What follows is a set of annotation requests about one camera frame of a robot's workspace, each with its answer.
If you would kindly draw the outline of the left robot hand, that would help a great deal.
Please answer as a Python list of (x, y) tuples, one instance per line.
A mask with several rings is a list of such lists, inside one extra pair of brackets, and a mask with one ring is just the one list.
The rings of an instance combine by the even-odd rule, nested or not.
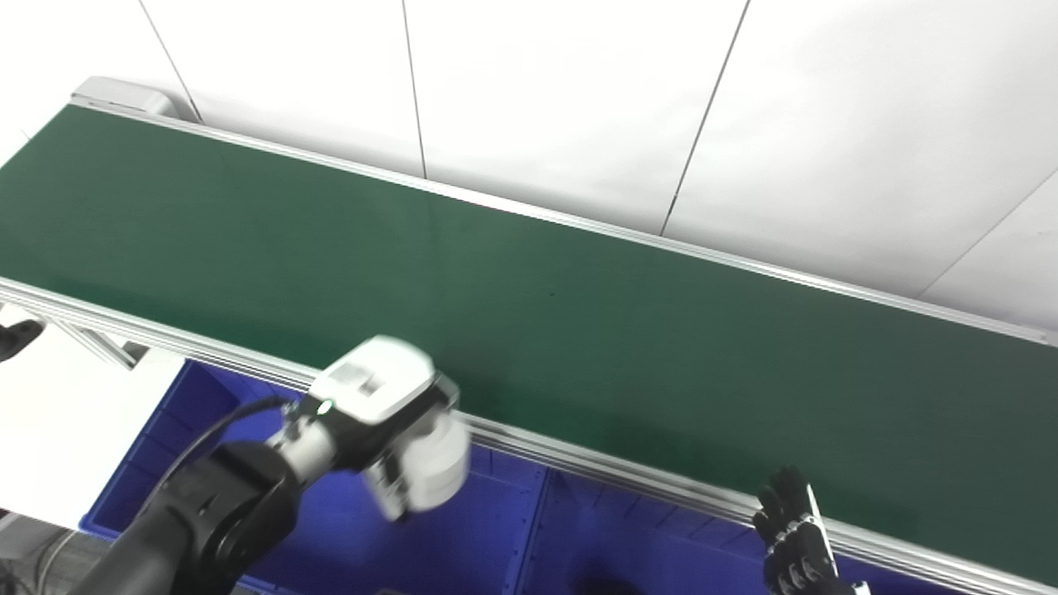
[(373, 336), (327, 369), (303, 396), (306, 430), (330, 444), (326, 470), (363, 479), (389, 522), (433, 511), (469, 474), (471, 433), (455, 411), (460, 389), (426, 353)]

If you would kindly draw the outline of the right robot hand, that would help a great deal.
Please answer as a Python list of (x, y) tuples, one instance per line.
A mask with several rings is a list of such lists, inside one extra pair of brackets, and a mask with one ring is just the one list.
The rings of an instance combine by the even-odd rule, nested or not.
[(849, 583), (839, 575), (810, 482), (794, 464), (770, 475), (758, 501), (752, 524), (765, 545), (768, 593), (870, 594), (868, 583)]

